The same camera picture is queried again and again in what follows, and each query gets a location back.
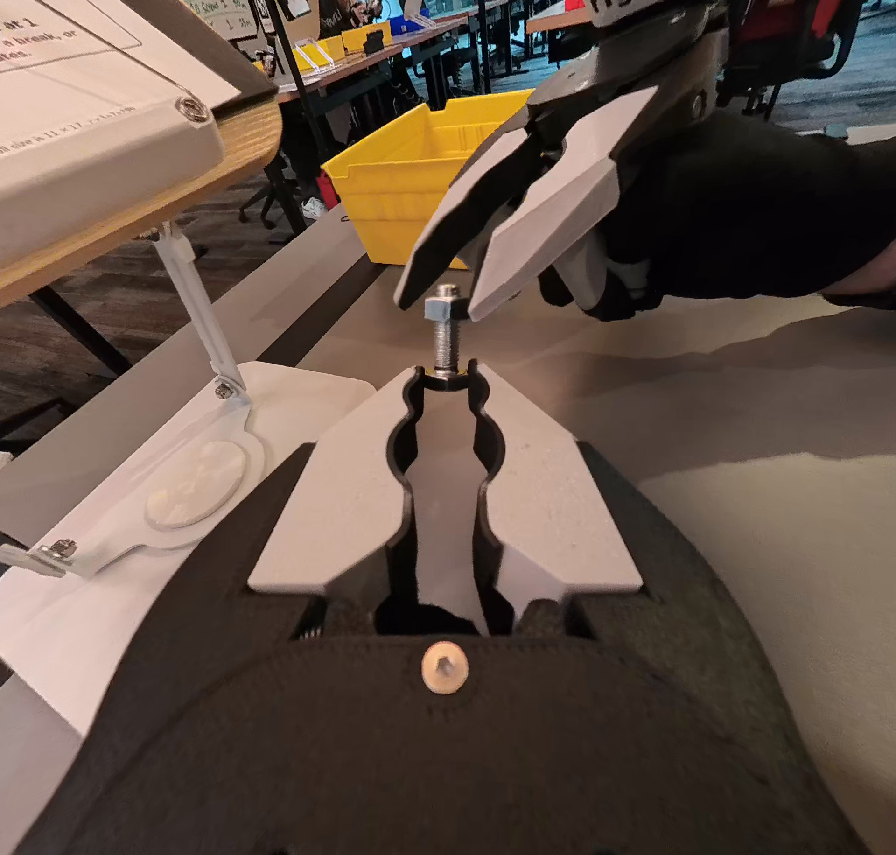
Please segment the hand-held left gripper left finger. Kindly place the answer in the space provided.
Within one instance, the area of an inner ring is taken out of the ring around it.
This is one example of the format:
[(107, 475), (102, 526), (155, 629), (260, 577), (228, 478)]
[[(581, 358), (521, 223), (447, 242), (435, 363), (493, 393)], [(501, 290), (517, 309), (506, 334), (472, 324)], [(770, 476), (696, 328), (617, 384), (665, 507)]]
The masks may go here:
[(389, 445), (414, 417), (420, 375), (404, 369), (319, 438), (248, 578), (254, 592), (389, 596), (390, 548), (410, 520)]

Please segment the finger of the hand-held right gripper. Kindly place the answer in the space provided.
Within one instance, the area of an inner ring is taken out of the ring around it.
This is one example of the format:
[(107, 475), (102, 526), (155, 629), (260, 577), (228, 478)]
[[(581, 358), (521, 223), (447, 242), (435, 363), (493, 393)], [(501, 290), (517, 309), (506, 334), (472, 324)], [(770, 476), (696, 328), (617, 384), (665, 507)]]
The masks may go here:
[(394, 292), (408, 310), (510, 202), (519, 202), (541, 170), (541, 146), (525, 123), (487, 136), (454, 177), (414, 244)]
[(492, 233), (469, 297), (470, 320), (509, 301), (616, 207), (620, 187), (610, 152), (657, 89), (622, 95), (575, 122), (559, 161)]

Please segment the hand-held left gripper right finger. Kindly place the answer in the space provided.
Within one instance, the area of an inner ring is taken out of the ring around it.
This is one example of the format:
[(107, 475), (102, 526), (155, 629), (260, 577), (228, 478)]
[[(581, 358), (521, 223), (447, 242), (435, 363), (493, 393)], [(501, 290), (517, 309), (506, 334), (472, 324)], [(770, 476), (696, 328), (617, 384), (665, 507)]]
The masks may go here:
[(487, 472), (473, 534), (483, 610), (631, 593), (642, 576), (578, 440), (479, 361), (468, 365), (474, 453)]

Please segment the yellow plastic bin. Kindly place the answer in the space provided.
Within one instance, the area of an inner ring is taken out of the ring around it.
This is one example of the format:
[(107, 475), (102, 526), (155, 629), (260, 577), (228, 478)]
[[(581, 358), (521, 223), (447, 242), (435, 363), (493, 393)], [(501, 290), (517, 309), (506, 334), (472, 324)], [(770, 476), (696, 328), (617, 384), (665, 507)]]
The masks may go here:
[(296, 42), (293, 56), (302, 75), (325, 73), (345, 58), (342, 35), (316, 41)]
[(346, 56), (374, 55), (385, 50), (392, 42), (391, 25), (388, 21), (368, 23), (342, 32), (342, 43)]
[(373, 263), (407, 264), (465, 161), (531, 94), (449, 99), (439, 111), (423, 103), (323, 164)]

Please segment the steel hex bolt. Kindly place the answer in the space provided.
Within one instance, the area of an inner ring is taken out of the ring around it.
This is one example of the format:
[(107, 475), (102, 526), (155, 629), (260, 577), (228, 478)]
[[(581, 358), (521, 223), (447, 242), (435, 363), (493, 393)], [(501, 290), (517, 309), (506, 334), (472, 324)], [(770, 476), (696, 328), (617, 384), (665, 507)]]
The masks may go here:
[(424, 318), (434, 325), (433, 368), (460, 370), (460, 323), (468, 317), (468, 299), (455, 284), (441, 283), (426, 298)]

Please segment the person's right forearm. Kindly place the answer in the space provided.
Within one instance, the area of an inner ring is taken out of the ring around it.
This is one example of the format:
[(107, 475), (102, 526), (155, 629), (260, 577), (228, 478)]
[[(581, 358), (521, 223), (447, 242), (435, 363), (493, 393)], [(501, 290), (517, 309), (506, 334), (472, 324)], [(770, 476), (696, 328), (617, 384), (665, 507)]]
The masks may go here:
[(821, 295), (837, 307), (895, 311), (895, 241), (856, 272), (824, 289)]

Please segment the person's right hand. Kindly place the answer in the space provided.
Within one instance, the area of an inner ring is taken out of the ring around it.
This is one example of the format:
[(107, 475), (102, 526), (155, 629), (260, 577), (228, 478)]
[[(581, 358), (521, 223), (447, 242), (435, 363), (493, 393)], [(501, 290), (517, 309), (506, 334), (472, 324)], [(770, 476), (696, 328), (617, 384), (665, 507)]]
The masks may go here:
[(649, 166), (649, 230), (610, 244), (650, 256), (650, 309), (584, 311), (602, 322), (688, 300), (796, 299), (843, 280), (895, 239), (894, 137), (850, 144), (725, 112)]

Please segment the white stand with instruction sheet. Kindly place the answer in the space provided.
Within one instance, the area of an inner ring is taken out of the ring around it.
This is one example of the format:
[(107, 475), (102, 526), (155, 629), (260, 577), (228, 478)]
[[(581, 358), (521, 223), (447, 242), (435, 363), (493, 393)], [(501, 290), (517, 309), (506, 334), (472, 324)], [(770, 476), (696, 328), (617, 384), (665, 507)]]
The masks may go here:
[[(62, 493), (92, 491), (36, 542), (2, 546), (2, 659), (84, 737), (138, 625), (188, 553), (298, 446), (373, 387), (238, 364), (175, 216), (251, 174), (280, 139), (276, 102), (217, 119), (194, 97), (2, 161), (2, 305), (138, 233), (195, 323), (211, 379), (136, 443), (139, 421), (184, 392), (169, 359), (51, 454)], [(93, 482), (99, 475), (105, 479)]]

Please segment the red office chair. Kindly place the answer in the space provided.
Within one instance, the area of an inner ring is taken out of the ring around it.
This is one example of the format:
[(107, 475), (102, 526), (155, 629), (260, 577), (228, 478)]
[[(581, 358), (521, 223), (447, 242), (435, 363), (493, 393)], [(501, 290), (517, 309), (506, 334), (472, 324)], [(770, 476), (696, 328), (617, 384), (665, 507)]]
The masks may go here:
[(728, 60), (720, 103), (797, 80), (833, 77), (845, 65), (866, 0), (730, 0)]

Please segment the printed instruction sheet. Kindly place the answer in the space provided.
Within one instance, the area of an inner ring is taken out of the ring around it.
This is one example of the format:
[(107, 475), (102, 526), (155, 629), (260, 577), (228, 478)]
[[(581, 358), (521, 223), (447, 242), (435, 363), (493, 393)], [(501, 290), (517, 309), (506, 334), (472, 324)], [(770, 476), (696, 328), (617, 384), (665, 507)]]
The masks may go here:
[(1, 154), (239, 89), (121, 0), (1, 0)]

